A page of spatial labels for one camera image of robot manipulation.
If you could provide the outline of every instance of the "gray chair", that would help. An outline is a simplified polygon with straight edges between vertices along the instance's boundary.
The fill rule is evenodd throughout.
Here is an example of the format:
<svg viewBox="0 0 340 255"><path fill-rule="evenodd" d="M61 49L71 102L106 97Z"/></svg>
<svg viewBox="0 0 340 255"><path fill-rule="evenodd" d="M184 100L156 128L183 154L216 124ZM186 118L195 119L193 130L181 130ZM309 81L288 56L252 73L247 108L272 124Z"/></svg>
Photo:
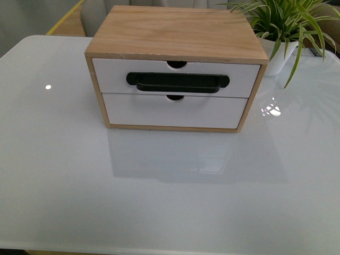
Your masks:
<svg viewBox="0 0 340 255"><path fill-rule="evenodd" d="M235 0L85 0L80 18L85 35L93 37L114 5L226 9L218 4L227 2Z"/></svg>

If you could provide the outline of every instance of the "floor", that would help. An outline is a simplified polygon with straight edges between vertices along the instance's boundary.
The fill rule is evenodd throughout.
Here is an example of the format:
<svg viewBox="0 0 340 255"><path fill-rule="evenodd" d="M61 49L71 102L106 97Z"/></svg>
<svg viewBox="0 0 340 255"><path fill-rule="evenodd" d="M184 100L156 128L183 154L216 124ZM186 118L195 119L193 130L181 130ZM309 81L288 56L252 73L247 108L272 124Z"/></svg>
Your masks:
<svg viewBox="0 0 340 255"><path fill-rule="evenodd" d="M79 1L0 0L0 57L27 36L45 35Z"/></svg>

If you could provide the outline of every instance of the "black drawer handle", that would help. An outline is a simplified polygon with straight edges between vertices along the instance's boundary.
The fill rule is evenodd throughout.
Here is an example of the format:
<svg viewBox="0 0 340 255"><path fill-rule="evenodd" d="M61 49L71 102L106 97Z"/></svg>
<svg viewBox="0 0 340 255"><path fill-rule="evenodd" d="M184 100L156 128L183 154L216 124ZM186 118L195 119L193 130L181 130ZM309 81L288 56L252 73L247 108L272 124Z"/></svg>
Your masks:
<svg viewBox="0 0 340 255"><path fill-rule="evenodd" d="M227 75L138 72L129 73L126 81L141 91L190 93L216 93L230 83Z"/></svg>

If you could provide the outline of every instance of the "white flower pot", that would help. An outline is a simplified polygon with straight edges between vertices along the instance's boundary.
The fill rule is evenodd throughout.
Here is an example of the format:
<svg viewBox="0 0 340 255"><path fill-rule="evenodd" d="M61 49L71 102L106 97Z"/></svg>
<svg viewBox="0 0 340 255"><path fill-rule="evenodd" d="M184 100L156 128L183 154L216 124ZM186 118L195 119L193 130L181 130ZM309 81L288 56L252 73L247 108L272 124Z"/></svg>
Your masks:
<svg viewBox="0 0 340 255"><path fill-rule="evenodd" d="M268 58L270 58L271 53L273 52L275 42L269 41L265 39L258 38L260 43L262 44L263 49L267 53ZM269 64L267 66L265 76L273 76L277 75L283 68L283 66L286 64L288 58L293 53L293 50L298 46L299 42L292 41L289 43L286 57L285 57L285 45L286 43L282 42L280 45L280 48L278 49L277 53L273 57L271 61L269 61Z"/></svg>

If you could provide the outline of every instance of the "green leaf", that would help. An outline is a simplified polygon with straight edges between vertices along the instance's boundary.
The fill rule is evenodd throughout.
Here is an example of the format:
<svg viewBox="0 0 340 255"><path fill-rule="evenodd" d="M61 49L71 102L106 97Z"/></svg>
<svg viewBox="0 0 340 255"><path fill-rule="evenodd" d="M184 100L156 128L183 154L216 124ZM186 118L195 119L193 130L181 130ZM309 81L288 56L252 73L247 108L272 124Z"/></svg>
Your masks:
<svg viewBox="0 0 340 255"><path fill-rule="evenodd" d="M275 41L275 44L274 44L274 49L273 49L273 52L271 53L271 56L269 58L269 61L271 61L273 59L273 57L275 56L275 54L277 53L278 49L280 48L281 46L281 40L280 39L277 39Z"/></svg>
<svg viewBox="0 0 340 255"><path fill-rule="evenodd" d="M299 64L300 56L301 56L301 52L302 52L302 46L303 46L302 40L303 40L303 29L302 29L302 26L300 26L299 45L297 47L297 55L296 55L295 63L293 65L293 68L291 70L291 74L290 74L290 76L289 76L289 78L288 78L284 88L286 88L288 86L288 84L290 83L292 77L295 74L296 69L298 68L298 64Z"/></svg>

